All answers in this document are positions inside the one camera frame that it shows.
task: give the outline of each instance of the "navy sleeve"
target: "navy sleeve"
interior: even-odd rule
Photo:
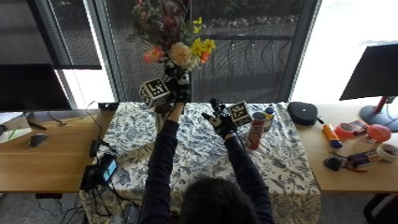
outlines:
[[[169,223],[171,210],[171,174],[177,147],[177,130],[180,125],[167,120],[155,142],[148,163],[145,194],[139,223]]]
[[[260,223],[275,223],[269,188],[264,183],[248,152],[239,144],[236,136],[228,138],[224,145],[228,149],[228,156],[233,164],[240,189],[252,199]]]

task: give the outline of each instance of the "floral tablecloth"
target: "floral tablecloth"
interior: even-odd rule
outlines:
[[[264,181],[271,188],[276,223],[317,223],[321,210],[321,192],[313,178],[305,149],[285,103],[248,104],[251,113],[275,108],[272,130],[263,135],[260,149],[251,152]],[[188,185],[203,176],[223,177],[235,183],[236,175],[221,138],[201,116],[212,114],[209,104],[187,104],[180,118],[180,140],[175,168],[171,176],[172,211],[179,212],[183,193]],[[251,124],[239,128],[237,135],[247,143]],[[119,151],[119,169],[112,177],[111,189],[100,189],[95,204],[92,196],[81,192],[83,204],[92,223],[108,223],[99,216],[121,213],[129,203],[141,204],[147,178],[147,164],[156,139],[155,112],[143,103],[121,103],[104,140]]]

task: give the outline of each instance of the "table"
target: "table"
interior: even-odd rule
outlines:
[[[364,105],[316,105],[318,115],[333,127],[340,122],[352,122],[360,119],[360,109]],[[366,135],[342,140],[344,147],[333,149],[322,133],[322,125],[316,123],[305,127],[296,125],[300,139],[306,150],[313,175],[316,177],[322,192],[345,193],[397,193],[398,192],[398,162],[382,161],[378,164],[364,167],[368,173],[360,174],[348,170],[338,172],[330,170],[322,161],[332,155],[329,151],[336,151],[344,156],[372,150],[380,144],[369,143]],[[389,143],[398,146],[398,133],[393,134]]]
[[[268,105],[249,105],[251,113],[264,111]],[[284,103],[272,104],[276,111],[272,130],[264,134],[260,150],[251,153],[264,181],[271,187],[276,223],[317,223],[321,193],[313,178],[305,150]],[[183,192],[203,176],[219,176],[237,182],[227,148],[201,112],[212,114],[209,104],[187,105],[180,118],[177,138],[180,144],[171,175],[172,211],[179,212]],[[240,127],[239,136],[245,141],[249,125]],[[156,139],[155,113],[143,103],[121,103],[104,140],[119,150],[119,169],[109,184],[117,194],[135,204],[141,204],[147,177],[147,164]],[[104,207],[112,214],[121,213],[121,201],[111,190],[104,190],[104,203],[93,208],[92,198],[81,192],[88,219],[107,223]]]
[[[113,112],[89,110],[105,130]],[[91,140],[97,138],[99,126],[85,110],[51,112],[51,116],[67,122],[59,127],[46,112],[35,112],[28,120],[48,129],[0,144],[0,192],[3,193],[78,193],[88,157]],[[47,133],[48,139],[39,147],[28,145],[30,137]]]

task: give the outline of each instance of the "black glove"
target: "black glove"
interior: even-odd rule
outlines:
[[[232,117],[224,114],[219,114],[216,117],[201,113],[201,116],[209,120],[217,135],[225,139],[225,135],[237,131],[237,126],[233,123]]]

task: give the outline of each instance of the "computer monitor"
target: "computer monitor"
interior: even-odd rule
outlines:
[[[0,64],[0,112],[71,109],[50,63]]]
[[[398,132],[398,115],[385,108],[389,98],[398,96],[398,44],[366,48],[340,100],[372,96],[382,96],[382,99],[378,105],[361,109],[362,120]]]

